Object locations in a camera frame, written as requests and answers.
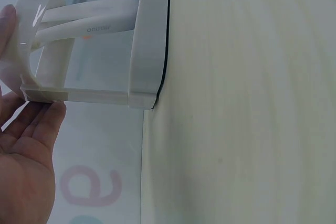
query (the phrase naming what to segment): clear plastic container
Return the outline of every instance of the clear plastic container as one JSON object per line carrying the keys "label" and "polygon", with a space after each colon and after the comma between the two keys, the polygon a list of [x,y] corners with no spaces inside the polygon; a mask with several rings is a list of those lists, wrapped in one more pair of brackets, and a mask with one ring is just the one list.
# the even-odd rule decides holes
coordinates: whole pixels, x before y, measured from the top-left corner
{"label": "clear plastic container", "polygon": [[[96,0],[66,0],[67,5]],[[65,88],[127,92],[134,30],[76,38]],[[41,49],[31,54],[36,71]]]}

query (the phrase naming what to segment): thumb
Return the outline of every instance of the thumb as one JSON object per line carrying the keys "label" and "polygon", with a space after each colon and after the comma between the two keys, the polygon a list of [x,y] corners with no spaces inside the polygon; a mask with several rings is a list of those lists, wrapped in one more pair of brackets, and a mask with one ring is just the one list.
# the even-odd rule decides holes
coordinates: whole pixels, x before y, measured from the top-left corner
{"label": "thumb", "polygon": [[0,56],[4,52],[16,24],[16,11],[13,5],[6,5],[0,12]]}

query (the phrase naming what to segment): black edge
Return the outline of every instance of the black edge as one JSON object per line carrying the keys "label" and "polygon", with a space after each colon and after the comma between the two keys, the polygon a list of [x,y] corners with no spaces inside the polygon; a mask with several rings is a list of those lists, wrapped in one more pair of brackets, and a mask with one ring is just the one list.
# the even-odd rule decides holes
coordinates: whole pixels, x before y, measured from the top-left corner
{"label": "black edge", "polygon": [[161,84],[159,87],[159,90],[157,91],[158,93],[156,94],[156,101],[154,103],[154,107],[159,101],[160,98],[160,93],[164,85],[164,80],[166,76],[166,70],[167,70],[167,61],[168,61],[168,47],[169,47],[169,21],[170,21],[170,0],[168,0],[168,16],[167,16],[167,32],[166,32],[166,51],[165,51],[165,58],[164,58],[164,66],[163,66],[163,73],[162,73],[162,79],[161,79]]}

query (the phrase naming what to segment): finger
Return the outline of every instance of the finger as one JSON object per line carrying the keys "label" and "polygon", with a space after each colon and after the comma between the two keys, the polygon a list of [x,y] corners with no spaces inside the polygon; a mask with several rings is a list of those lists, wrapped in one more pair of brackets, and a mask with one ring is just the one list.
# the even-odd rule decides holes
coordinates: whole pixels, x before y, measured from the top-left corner
{"label": "finger", "polygon": [[13,136],[16,139],[21,137],[26,127],[31,124],[43,106],[44,103],[40,102],[28,103],[17,118],[4,130],[4,133]]}
{"label": "finger", "polygon": [[0,127],[2,127],[25,101],[14,92],[2,96]]}
{"label": "finger", "polygon": [[0,55],[3,53],[16,24],[16,11],[13,5],[5,6],[0,12]]}
{"label": "finger", "polygon": [[67,108],[63,102],[53,103],[39,121],[32,134],[32,138],[44,144],[51,153],[53,152],[54,143],[64,120],[66,110]]}
{"label": "finger", "polygon": [[51,103],[47,103],[43,106],[43,108],[40,110],[38,115],[34,118],[34,120],[26,127],[24,132],[22,133],[21,137],[32,137],[33,132],[38,125],[38,123],[41,121],[43,118],[44,114],[47,112],[47,110],[50,108]]}

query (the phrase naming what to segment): hand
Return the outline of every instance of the hand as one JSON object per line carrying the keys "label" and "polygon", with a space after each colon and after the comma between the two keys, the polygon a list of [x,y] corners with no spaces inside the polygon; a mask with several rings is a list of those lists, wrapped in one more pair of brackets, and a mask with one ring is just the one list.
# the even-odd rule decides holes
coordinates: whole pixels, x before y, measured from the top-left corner
{"label": "hand", "polygon": [[[16,11],[0,14],[0,55],[16,23]],[[25,103],[14,93],[1,95],[2,127]],[[66,114],[62,102],[30,102],[0,131],[0,223],[46,224],[55,200],[54,143]]]}

